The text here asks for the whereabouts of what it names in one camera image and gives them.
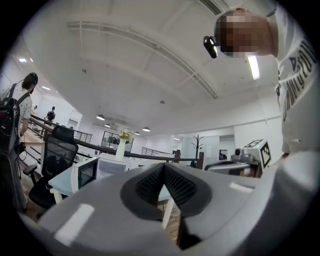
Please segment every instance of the ceiling beam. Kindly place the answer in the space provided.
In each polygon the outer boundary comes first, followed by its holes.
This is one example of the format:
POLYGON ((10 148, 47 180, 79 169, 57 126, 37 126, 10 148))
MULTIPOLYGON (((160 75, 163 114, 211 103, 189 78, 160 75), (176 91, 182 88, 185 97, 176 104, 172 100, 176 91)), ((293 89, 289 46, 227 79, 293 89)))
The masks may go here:
POLYGON ((173 15, 168 19, 168 21, 164 24, 160 32, 162 34, 166 34, 167 31, 176 23, 180 15, 191 5, 191 1, 185 1, 181 6, 173 13, 173 15))
MULTIPOLYGON (((79 22, 80 17, 77 15, 71 15, 69 18, 69 22, 79 22)), ((168 36, 165 36, 164 34, 160 33, 159 31, 155 31, 154 29, 148 28, 145 24, 137 22, 135 20, 129 20, 126 17, 121 16, 103 16, 103 15, 91 15, 86 14, 82 17, 86 21, 90 22, 96 22, 96 23, 104 23, 111 25, 119 30, 125 30, 129 33, 132 33, 133 35, 135 32, 138 32, 139 34, 145 36, 146 38, 152 39, 155 42, 158 42, 161 44, 161 46, 164 46, 165 48, 172 51, 176 56, 180 57, 182 60, 184 60, 190 67, 192 67, 193 70, 196 70, 198 73, 201 73, 202 78, 209 84, 209 86, 212 87, 212 89, 215 92, 218 92, 221 88, 212 76, 212 74, 206 70, 203 65, 201 64, 200 60, 194 55, 191 54, 189 50, 186 48, 183 48, 178 42, 168 36)))
POLYGON ((119 61, 118 59, 111 58, 111 57, 104 58, 103 56, 97 55, 97 54, 84 54, 83 53, 81 55, 86 60, 103 62, 103 63, 106 63, 107 65, 109 65, 110 67, 114 67, 116 69, 124 71, 132 76, 137 77, 137 78, 144 79, 144 80, 150 82, 151 84, 156 85, 156 86, 160 87, 161 89, 167 91, 168 93, 175 95, 179 100, 181 100, 187 106, 190 105, 190 101, 187 99, 187 97, 182 95, 180 92, 176 91, 172 86, 166 84, 165 82, 161 81, 160 79, 158 79, 157 77, 155 77, 149 73, 145 73, 145 72, 141 71, 139 68, 136 68, 136 67, 133 67, 133 66, 127 64, 126 62, 119 61))
POLYGON ((107 5, 107 8, 106 8, 106 15, 111 15, 114 6, 115 6, 115 0, 109 0, 109 4, 107 5))

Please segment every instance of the glass partition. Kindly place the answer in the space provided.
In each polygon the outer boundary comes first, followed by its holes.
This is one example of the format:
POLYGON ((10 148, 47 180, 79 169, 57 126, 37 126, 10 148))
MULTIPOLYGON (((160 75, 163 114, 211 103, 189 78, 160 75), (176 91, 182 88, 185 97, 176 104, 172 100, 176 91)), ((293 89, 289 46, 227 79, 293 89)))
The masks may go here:
MULTIPOLYGON (((125 152, 131 152, 132 144, 134 142, 134 139, 132 139, 132 143, 129 143, 128 141, 125 144, 125 152)), ((101 147, 109 148, 112 150, 117 150, 118 145, 120 143, 119 135, 116 133, 105 131, 103 134, 101 147)))

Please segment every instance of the camera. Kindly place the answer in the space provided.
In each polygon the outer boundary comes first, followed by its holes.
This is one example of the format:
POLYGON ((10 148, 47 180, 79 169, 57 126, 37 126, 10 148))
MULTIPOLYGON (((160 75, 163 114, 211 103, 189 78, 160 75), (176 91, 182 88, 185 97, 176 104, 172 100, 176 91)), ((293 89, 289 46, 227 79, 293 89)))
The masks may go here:
POLYGON ((218 56, 217 44, 213 36, 205 36, 203 38, 203 45, 207 52, 210 54, 211 58, 215 59, 218 56))

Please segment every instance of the computer monitor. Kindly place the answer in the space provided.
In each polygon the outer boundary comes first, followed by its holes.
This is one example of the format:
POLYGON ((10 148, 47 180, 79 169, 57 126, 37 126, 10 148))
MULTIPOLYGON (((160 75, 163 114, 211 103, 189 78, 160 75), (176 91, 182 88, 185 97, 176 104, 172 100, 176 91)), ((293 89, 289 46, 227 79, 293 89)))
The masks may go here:
POLYGON ((97 178, 98 161, 97 157, 93 157, 86 161, 78 162, 73 166, 71 172, 72 192, 78 191, 97 178))
POLYGON ((96 178, 101 179, 128 171, 131 163, 128 161, 115 160, 115 156, 102 153, 99 155, 96 178))

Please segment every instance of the ceiling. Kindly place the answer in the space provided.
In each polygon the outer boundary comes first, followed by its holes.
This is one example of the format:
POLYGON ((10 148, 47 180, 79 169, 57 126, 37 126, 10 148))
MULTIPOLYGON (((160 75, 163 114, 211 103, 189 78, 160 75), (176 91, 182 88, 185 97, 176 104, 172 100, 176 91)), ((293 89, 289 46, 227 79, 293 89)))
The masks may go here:
MULTIPOLYGON (((226 1, 262 15, 274 9, 242 2, 226 1)), ((230 9, 215 3, 221 13, 230 9)), ((26 26, 13 56, 32 58, 20 67, 93 123, 103 125, 96 119, 103 114, 108 123, 152 130, 157 115, 277 83, 272 56, 257 58, 256 81, 248 59, 210 58, 202 41, 219 15, 199 0, 54 1, 26 26)))

